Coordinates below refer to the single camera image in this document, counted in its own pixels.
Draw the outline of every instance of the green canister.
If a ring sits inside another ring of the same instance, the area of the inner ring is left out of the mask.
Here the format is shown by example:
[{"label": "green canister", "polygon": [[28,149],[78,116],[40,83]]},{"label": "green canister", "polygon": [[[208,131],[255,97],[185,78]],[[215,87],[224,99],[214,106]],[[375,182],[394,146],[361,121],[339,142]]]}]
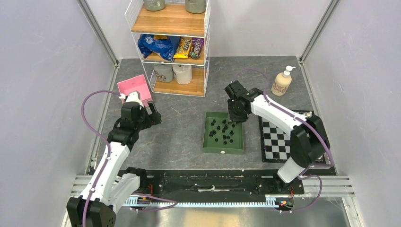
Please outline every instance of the green canister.
[{"label": "green canister", "polygon": [[143,4],[149,11],[159,11],[166,7],[165,0],[143,0]]},{"label": "green canister", "polygon": [[185,0],[185,9],[190,13],[204,13],[206,0]]}]

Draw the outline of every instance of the robotic arm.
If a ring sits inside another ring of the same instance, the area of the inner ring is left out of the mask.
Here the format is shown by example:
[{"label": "robotic arm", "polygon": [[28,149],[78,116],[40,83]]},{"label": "robotic arm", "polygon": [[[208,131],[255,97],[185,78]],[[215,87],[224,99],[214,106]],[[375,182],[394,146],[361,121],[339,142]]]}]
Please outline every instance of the robotic arm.
[{"label": "robotic arm", "polygon": [[108,134],[111,155],[107,156],[105,148],[99,168],[89,184],[78,198],[71,197],[67,203],[67,212],[73,227],[82,226],[84,206],[88,199],[86,226],[114,226],[116,213],[132,192],[140,192],[147,187],[146,171],[136,168],[128,168],[118,184],[113,186],[113,183],[122,163],[138,140],[139,132],[161,123],[161,116],[153,102],[148,104],[151,114],[148,114],[138,92],[133,92],[126,98],[121,108],[121,118]]},{"label": "robotic arm", "polygon": [[[248,120],[248,115],[253,113],[272,122],[290,136],[291,158],[277,172],[283,183],[292,182],[302,171],[325,153],[317,137],[305,125],[297,121],[295,117],[310,124],[323,138],[326,145],[330,147],[323,122],[318,116],[307,118],[274,101],[268,103],[264,99],[262,91],[257,88],[248,91],[237,80],[228,85],[225,91],[230,97],[228,100],[230,120],[245,122]],[[294,117],[275,106],[294,115]]]}]

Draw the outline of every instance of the blue chip bag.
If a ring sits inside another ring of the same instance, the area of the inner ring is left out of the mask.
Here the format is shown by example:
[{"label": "blue chip bag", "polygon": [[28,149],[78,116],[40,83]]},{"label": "blue chip bag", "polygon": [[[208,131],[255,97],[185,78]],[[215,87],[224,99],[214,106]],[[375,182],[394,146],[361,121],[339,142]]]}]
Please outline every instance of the blue chip bag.
[{"label": "blue chip bag", "polygon": [[179,42],[179,36],[141,34],[138,47],[145,58],[154,52],[167,61],[174,61]]}]

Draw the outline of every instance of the beige bottle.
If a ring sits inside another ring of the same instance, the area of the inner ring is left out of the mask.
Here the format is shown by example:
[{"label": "beige bottle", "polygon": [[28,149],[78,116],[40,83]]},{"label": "beige bottle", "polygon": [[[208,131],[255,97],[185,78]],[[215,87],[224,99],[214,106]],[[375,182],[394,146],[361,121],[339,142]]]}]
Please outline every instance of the beige bottle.
[{"label": "beige bottle", "polygon": [[287,66],[284,72],[281,72],[277,75],[276,80],[274,81],[274,84],[271,87],[271,91],[273,92],[273,94],[277,96],[282,96],[283,94],[286,93],[288,86],[292,81],[290,72],[292,71],[293,68],[295,67]]}]

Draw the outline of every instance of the gray canister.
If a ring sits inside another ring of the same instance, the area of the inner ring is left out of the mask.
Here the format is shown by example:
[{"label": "gray canister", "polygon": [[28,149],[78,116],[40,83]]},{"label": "gray canister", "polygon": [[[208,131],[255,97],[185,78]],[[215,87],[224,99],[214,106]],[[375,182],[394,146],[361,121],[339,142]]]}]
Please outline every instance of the gray canister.
[{"label": "gray canister", "polygon": [[203,13],[206,11],[206,0],[185,0],[185,9],[190,13]]},{"label": "gray canister", "polygon": [[173,66],[170,64],[155,64],[155,75],[162,82],[171,82],[174,79]]},{"label": "gray canister", "polygon": [[166,7],[165,0],[143,0],[143,4],[149,11],[159,11]]}]

